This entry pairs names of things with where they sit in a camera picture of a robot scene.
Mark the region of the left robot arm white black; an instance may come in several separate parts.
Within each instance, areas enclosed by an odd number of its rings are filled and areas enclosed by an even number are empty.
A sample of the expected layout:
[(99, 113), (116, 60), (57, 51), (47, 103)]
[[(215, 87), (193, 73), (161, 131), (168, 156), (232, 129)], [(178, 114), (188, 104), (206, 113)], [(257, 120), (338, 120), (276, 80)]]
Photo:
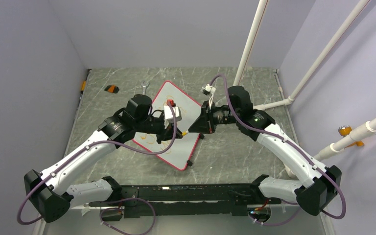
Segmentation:
[(173, 144), (183, 137), (177, 127), (182, 114), (173, 100), (166, 101), (158, 117), (153, 114), (151, 98), (137, 94), (62, 160), (42, 171), (29, 171), (24, 176), (26, 199), (38, 211), (40, 219), (53, 222), (75, 206), (96, 201), (116, 205), (122, 199), (122, 188), (112, 177), (79, 185), (74, 181), (101, 158), (120, 147), (127, 148), (127, 142), (136, 133), (154, 134), (158, 143)]

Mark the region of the whiteboard with red frame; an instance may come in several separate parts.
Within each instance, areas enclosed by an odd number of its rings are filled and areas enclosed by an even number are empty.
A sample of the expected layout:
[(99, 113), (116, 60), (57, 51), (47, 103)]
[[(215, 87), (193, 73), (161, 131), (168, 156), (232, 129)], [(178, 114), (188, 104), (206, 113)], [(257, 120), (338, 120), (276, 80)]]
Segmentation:
[[(200, 115), (201, 105), (175, 84), (166, 81), (152, 99), (153, 110), (163, 110), (168, 99), (175, 101), (182, 114), (182, 120), (177, 122), (177, 127), (182, 132), (188, 130)], [(188, 133), (182, 139), (176, 139), (173, 145), (158, 157), (178, 170), (185, 170), (198, 140), (199, 134)], [(170, 144), (170, 141), (162, 141), (158, 144), (154, 134), (138, 132), (133, 142), (150, 152), (162, 151)]]

